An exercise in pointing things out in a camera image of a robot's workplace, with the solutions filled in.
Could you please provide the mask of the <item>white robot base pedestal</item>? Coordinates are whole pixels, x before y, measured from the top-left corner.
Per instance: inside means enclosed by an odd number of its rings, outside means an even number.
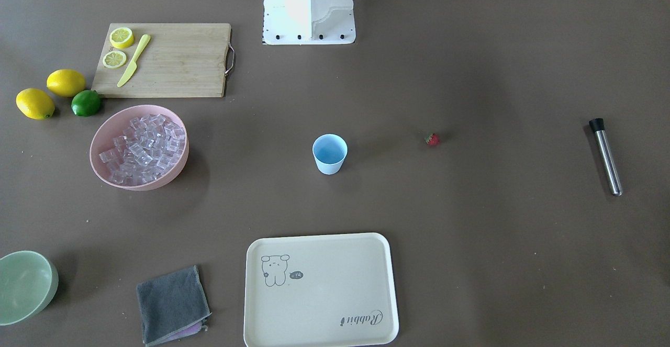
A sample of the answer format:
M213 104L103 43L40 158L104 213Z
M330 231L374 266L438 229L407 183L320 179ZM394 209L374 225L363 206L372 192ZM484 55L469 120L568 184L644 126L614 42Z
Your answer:
M264 0L262 42L335 45L356 41L353 0Z

